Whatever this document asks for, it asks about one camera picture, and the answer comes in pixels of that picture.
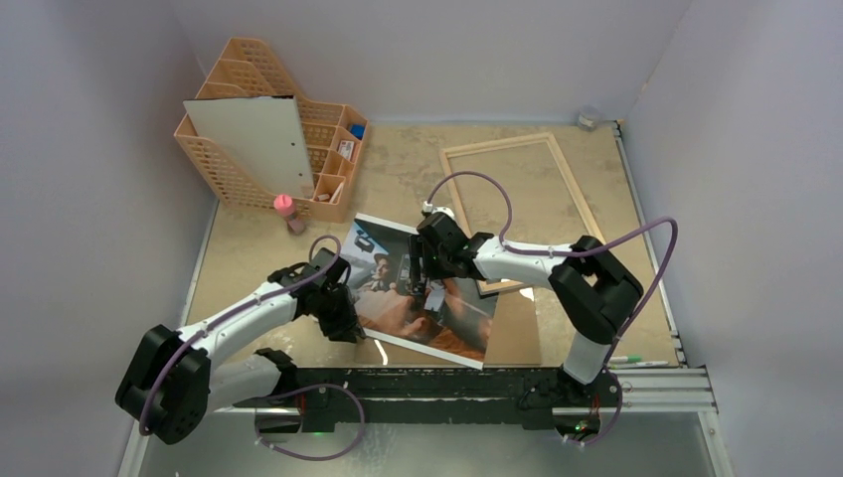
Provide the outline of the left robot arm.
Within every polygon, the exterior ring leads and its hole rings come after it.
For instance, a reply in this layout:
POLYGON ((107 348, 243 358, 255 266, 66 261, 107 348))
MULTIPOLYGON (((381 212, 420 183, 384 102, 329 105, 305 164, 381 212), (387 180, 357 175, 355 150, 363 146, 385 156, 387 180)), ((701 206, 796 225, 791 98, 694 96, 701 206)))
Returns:
POLYGON ((333 342, 363 336, 347 285, 351 266, 322 247, 308 260, 272 272, 256 290, 202 321, 172 330, 164 325, 141 338, 118 385, 115 402, 143 436, 166 444, 187 437, 210 411, 250 398, 283 406, 296 379, 284 371, 288 357, 259 351, 231 363, 246 345, 301 317, 316 319, 333 342))

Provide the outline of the printed photo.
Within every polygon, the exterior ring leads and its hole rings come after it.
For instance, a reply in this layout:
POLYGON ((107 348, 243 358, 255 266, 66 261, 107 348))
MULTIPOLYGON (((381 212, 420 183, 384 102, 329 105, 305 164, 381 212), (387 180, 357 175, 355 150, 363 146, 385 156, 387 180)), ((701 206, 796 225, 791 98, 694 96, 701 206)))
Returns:
POLYGON ((470 278, 433 279, 410 249, 417 231, 358 214, 341 249, 348 286, 364 332, 426 357, 480 370, 485 364, 497 298, 470 278))

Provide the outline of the white wooden picture frame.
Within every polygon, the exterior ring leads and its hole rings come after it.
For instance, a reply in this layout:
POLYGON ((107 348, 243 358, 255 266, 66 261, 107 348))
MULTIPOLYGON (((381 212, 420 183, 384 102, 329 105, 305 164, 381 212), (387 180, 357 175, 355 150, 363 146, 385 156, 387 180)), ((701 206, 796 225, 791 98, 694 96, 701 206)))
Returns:
POLYGON ((603 233, 573 169, 550 132, 446 147, 439 152, 457 221, 468 235, 497 234, 506 223, 506 203, 500 191, 475 171, 495 179, 505 189, 514 212, 507 239, 520 247, 528 242, 558 244, 583 235, 603 239, 603 233))

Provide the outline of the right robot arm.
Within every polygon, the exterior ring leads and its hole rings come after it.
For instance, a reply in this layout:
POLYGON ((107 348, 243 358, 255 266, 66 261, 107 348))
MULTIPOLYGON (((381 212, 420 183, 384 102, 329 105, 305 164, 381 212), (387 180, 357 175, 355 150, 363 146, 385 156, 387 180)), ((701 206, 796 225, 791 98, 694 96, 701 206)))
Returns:
POLYGON ((428 213, 408 239, 410 289, 423 279, 450 278, 519 282, 552 290, 576 330, 561 366, 558 390, 581 404, 597 389, 628 320, 646 294, 641 282, 598 238, 572 244, 508 241, 499 235, 468 236, 446 212, 428 213))

